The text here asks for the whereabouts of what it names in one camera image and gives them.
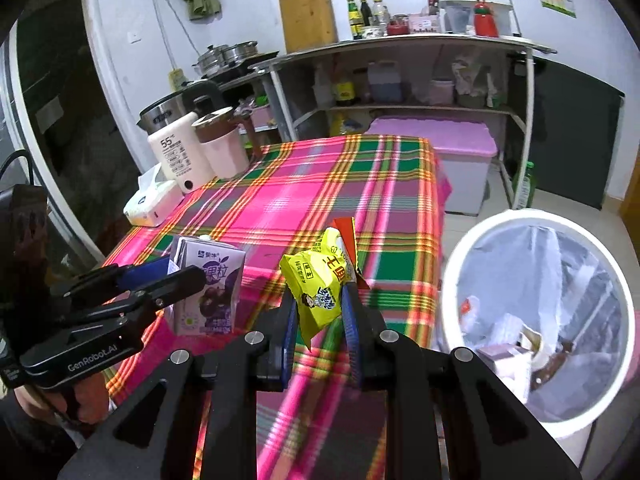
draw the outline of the plaid tablecloth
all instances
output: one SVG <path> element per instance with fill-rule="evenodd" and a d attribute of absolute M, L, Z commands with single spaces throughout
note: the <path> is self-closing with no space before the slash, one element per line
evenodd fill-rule
<path fill-rule="evenodd" d="M 336 217 L 355 218 L 358 258 L 371 290 L 364 304 L 390 328 L 426 346 L 440 277 L 444 201 L 450 193 L 426 140 L 347 136 L 264 147 L 241 177 L 213 181 L 185 197 L 158 228 L 134 228 L 107 264 L 140 264 L 166 254 L 173 235 L 211 235 L 246 251 L 236 335 L 261 309 L 279 306 L 285 253 L 311 247 Z M 300 338 L 294 373 L 282 394 L 258 393 L 258 478 L 381 478 L 385 416 L 382 394 L 348 384 L 342 320 L 308 351 Z M 160 313 L 145 349 L 108 371 L 119 404 L 177 348 L 203 353 L 233 336 L 175 336 Z M 197 478 L 204 432 L 194 469 Z"/>

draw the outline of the white plastic bag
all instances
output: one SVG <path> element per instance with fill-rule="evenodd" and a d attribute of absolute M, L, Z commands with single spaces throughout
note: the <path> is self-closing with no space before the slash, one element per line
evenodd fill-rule
<path fill-rule="evenodd" d="M 458 299 L 482 308 L 465 343 L 478 346 L 504 314 L 542 335 L 547 356 L 560 338 L 573 343 L 552 379 L 531 393 L 527 407 L 543 422 L 567 420 L 592 406 L 613 380 L 625 341 L 622 304 L 612 279 L 591 252 L 567 235 L 540 226 L 497 228 L 466 256 Z"/>

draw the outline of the black cable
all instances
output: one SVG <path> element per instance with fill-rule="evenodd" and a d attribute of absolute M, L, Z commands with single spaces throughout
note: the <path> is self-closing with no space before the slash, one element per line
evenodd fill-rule
<path fill-rule="evenodd" d="M 31 153 L 29 153 L 27 150 L 15 150 L 11 155 L 7 157 L 7 160 L 0 168 L 0 180 L 2 180 L 2 176 L 4 175 L 4 172 L 7 170 L 9 165 L 16 158 L 19 158 L 21 156 L 27 159 L 27 166 L 29 168 L 29 184 L 33 186 L 33 159 L 31 158 Z"/>

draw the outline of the yellow snack bag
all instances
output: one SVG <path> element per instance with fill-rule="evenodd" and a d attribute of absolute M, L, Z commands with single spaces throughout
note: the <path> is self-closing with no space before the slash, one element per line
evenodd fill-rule
<path fill-rule="evenodd" d="M 329 227 L 311 250 L 285 254 L 280 270 L 298 302 L 300 333 L 310 349 L 311 338 L 340 316 L 341 286 L 356 282 L 340 231 Z"/>

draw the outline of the electrical cord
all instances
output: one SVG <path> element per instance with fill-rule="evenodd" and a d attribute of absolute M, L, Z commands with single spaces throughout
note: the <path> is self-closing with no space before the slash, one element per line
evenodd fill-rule
<path fill-rule="evenodd" d="M 164 29 L 164 23 L 162 22 L 162 18 L 160 17 L 160 9 L 158 9 L 158 1 L 157 0 L 151 0 L 151 1 L 152 1 L 153 5 L 154 5 L 154 11 L 156 13 L 156 20 L 158 20 L 158 26 L 160 27 L 160 34 L 162 35 L 162 41 L 164 42 L 164 47 L 166 48 L 166 52 L 167 52 L 167 54 L 169 56 L 169 61 L 171 61 L 171 65 L 172 65 L 173 69 L 175 70 L 178 67 L 177 67 L 177 63 L 175 62 L 174 54 L 171 52 L 171 48 L 169 47 L 169 40 L 167 38 L 166 30 Z M 198 49 L 196 48 L 195 44 L 193 43 L 193 40 L 191 39 L 191 36 L 187 32 L 186 27 L 184 27 L 184 23 L 180 19 L 180 16 L 178 16 L 178 13 L 174 9 L 174 6 L 172 6 L 171 1 L 169 1 L 169 0 L 165 0 L 165 1 L 166 1 L 166 4 L 169 6 L 169 8 L 173 11 L 175 19 L 178 20 L 178 23 L 180 24 L 180 27 L 182 28 L 182 31 L 184 32 L 184 35 L 187 37 L 187 40 L 189 40 L 189 43 L 190 43 L 191 47 L 194 49 L 194 51 L 198 55 L 198 57 L 200 57 L 200 51 L 198 51 Z"/>
<path fill-rule="evenodd" d="M 174 53 L 171 52 L 171 47 L 169 46 L 169 40 L 166 36 L 166 30 L 164 30 L 164 23 L 162 22 L 162 18 L 160 17 L 160 10 L 158 9 L 158 2 L 156 0 L 151 0 L 154 4 L 154 11 L 156 13 L 156 20 L 158 21 L 158 27 L 160 27 L 160 36 L 162 36 L 162 41 L 164 42 L 164 48 L 166 49 L 166 53 L 169 56 L 169 62 L 171 62 L 171 68 L 174 70 L 178 68 L 177 63 L 175 62 Z"/>
<path fill-rule="evenodd" d="M 31 153 L 29 153 L 27 150 L 15 150 L 11 155 L 7 157 L 4 164 L 0 167 L 0 180 L 2 180 L 2 176 L 9 168 L 9 165 L 16 158 L 20 158 L 21 156 L 27 159 L 27 167 L 29 168 L 29 184 L 33 186 L 33 159 L 31 158 Z"/>

